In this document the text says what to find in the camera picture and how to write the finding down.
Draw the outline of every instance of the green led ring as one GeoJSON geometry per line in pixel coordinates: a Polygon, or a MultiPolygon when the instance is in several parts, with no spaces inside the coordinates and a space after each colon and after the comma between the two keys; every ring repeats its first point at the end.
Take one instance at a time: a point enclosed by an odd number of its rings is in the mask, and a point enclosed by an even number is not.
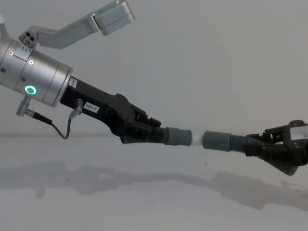
{"type": "Polygon", "coordinates": [[[29,95],[35,95],[37,93],[37,89],[31,85],[28,85],[25,87],[25,91],[29,94],[29,95]]]}

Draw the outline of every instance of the white background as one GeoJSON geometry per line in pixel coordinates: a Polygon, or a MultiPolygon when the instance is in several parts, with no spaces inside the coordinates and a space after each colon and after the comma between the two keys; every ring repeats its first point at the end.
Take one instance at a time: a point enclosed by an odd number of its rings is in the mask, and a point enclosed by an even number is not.
{"type": "MultiPolygon", "coordinates": [[[[107,3],[1,0],[0,12],[18,38],[32,25],[58,29],[107,3]]],[[[125,95],[164,127],[247,134],[308,118],[307,1],[129,3],[133,24],[63,51],[38,50],[72,66],[75,77],[125,95]]],[[[308,167],[290,178],[242,154],[124,146],[85,115],[73,121],[75,138],[62,141],[47,125],[15,116],[21,99],[1,87],[1,230],[307,229],[308,167]]],[[[31,109],[61,128],[70,113],[34,101],[31,109]]]]}

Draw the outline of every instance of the label sticker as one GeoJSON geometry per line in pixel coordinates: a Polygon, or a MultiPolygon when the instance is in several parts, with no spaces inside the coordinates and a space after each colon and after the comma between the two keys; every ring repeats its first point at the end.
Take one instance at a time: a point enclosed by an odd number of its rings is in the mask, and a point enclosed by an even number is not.
{"type": "Polygon", "coordinates": [[[86,102],[86,104],[84,105],[85,109],[89,110],[89,111],[92,111],[92,112],[95,112],[95,113],[98,113],[100,107],[98,106],[95,106],[94,104],[91,104],[89,102],[86,102]]]}
{"type": "Polygon", "coordinates": [[[291,128],[290,133],[292,141],[308,139],[308,126],[291,128]]]}
{"type": "Polygon", "coordinates": [[[76,86],[77,86],[77,79],[74,79],[74,78],[71,77],[70,80],[69,80],[68,85],[73,87],[73,88],[76,88],[76,86]]]}

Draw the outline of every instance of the white label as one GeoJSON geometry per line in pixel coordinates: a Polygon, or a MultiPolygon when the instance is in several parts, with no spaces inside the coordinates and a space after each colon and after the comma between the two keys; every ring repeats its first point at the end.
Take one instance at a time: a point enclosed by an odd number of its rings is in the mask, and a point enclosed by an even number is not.
{"type": "Polygon", "coordinates": [[[98,113],[98,110],[100,109],[100,107],[95,106],[94,104],[91,104],[89,102],[86,102],[86,104],[83,108],[85,108],[89,111],[95,112],[95,113],[98,113]]]}
{"type": "Polygon", "coordinates": [[[76,86],[77,86],[77,79],[70,78],[68,85],[72,86],[73,88],[76,88],[76,86]]]}
{"type": "Polygon", "coordinates": [[[308,139],[308,126],[291,128],[290,133],[292,141],[308,139]]]}

